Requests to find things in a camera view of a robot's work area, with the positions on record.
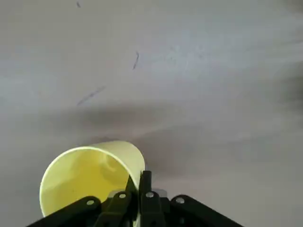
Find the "cup rim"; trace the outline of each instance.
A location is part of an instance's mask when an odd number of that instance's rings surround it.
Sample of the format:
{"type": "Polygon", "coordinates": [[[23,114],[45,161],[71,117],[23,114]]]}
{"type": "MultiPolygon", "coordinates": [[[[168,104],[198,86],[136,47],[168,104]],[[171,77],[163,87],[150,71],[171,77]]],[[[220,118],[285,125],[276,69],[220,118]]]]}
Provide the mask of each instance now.
{"type": "Polygon", "coordinates": [[[110,155],[111,157],[113,157],[116,161],[118,161],[124,168],[125,170],[128,172],[128,174],[130,175],[131,179],[133,180],[133,183],[136,187],[136,189],[138,190],[139,189],[139,183],[138,182],[135,182],[134,180],[134,174],[130,171],[130,169],[127,167],[127,165],[120,159],[118,158],[116,155],[108,152],[107,150],[103,150],[103,149],[100,149],[100,148],[97,148],[97,147],[93,147],[93,146],[84,146],[84,147],[76,147],[76,148],[72,148],[72,149],[69,149],[63,153],[61,153],[60,155],[58,155],[49,165],[48,167],[46,168],[44,174],[43,174],[43,177],[42,177],[42,180],[41,180],[41,183],[40,183],[40,187],[39,187],[39,203],[40,203],[40,209],[41,209],[41,212],[42,212],[42,215],[43,217],[45,217],[45,211],[43,209],[43,206],[42,206],[42,203],[41,203],[41,198],[42,198],[42,185],[44,184],[44,181],[45,181],[45,178],[46,178],[46,175],[48,174],[48,172],[50,171],[51,167],[55,164],[55,162],[60,159],[61,157],[63,157],[64,155],[66,154],[69,154],[69,153],[72,153],[72,152],[75,152],[75,151],[79,151],[79,150],[86,150],[86,149],[90,149],[90,150],[96,150],[96,151],[100,151],[102,153],[105,153],[107,155],[110,155]]]}

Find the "screw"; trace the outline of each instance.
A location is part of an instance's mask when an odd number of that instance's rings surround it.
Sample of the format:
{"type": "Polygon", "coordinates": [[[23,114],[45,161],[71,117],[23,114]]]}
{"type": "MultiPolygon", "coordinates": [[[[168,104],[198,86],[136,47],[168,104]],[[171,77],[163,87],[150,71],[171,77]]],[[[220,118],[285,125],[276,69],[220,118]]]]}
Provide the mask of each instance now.
{"type": "Polygon", "coordinates": [[[124,199],[125,197],[126,197],[126,195],[123,194],[123,193],[119,195],[119,198],[120,198],[120,199],[124,199]]]}
{"type": "Polygon", "coordinates": [[[177,202],[177,203],[180,203],[180,204],[185,203],[185,201],[184,201],[184,199],[183,199],[182,197],[176,198],[176,202],[177,202]]]}
{"type": "Polygon", "coordinates": [[[88,200],[87,202],[86,202],[86,205],[93,205],[95,203],[95,201],[93,201],[93,200],[88,200]]]}
{"type": "Polygon", "coordinates": [[[145,194],[147,198],[152,198],[153,197],[153,192],[148,192],[145,194]]]}

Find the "plastic cup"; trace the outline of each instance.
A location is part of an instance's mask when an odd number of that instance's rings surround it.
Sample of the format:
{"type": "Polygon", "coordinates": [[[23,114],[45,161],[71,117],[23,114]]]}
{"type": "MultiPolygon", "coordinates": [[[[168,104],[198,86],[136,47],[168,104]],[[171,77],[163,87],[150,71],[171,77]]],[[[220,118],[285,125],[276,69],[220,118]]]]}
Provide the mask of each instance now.
{"type": "Polygon", "coordinates": [[[138,189],[144,169],[139,149],[125,141],[65,151],[43,175],[39,195],[42,214],[45,217],[89,195],[104,202],[110,192],[125,189],[129,176],[138,189]]]}

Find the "bolt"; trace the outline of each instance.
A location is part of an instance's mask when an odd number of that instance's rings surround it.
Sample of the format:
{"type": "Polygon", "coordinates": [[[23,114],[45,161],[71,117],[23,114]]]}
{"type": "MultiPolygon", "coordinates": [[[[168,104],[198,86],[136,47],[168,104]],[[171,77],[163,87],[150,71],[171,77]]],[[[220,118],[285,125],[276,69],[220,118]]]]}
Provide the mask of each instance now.
{"type": "Polygon", "coordinates": [[[147,198],[152,198],[153,197],[153,192],[148,192],[145,194],[147,198]]]}
{"type": "Polygon", "coordinates": [[[125,197],[126,197],[126,195],[123,194],[123,193],[119,195],[119,198],[120,198],[120,199],[124,199],[125,197]]]}
{"type": "Polygon", "coordinates": [[[93,201],[93,200],[88,200],[88,201],[86,202],[86,204],[87,204],[88,206],[93,205],[94,203],[95,203],[95,201],[93,201]]]}
{"type": "Polygon", "coordinates": [[[176,202],[177,202],[177,203],[180,203],[180,204],[185,203],[185,201],[184,201],[184,199],[183,199],[182,197],[176,198],[176,202]]]}

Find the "floor stain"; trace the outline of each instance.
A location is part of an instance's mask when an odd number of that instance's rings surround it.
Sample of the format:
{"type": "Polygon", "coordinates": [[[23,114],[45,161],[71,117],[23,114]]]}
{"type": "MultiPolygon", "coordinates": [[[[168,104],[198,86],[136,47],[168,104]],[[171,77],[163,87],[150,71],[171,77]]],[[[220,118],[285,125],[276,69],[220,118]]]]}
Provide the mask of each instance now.
{"type": "Polygon", "coordinates": [[[97,90],[93,91],[92,93],[90,93],[89,95],[85,96],[84,98],[82,98],[78,103],[77,106],[82,105],[83,103],[85,103],[86,101],[90,100],[92,97],[94,97],[95,95],[99,94],[101,91],[103,91],[106,87],[99,87],[97,90]]]}
{"type": "Polygon", "coordinates": [[[133,70],[137,67],[138,61],[139,61],[139,53],[136,51],[137,58],[136,61],[134,62],[133,70]]]}

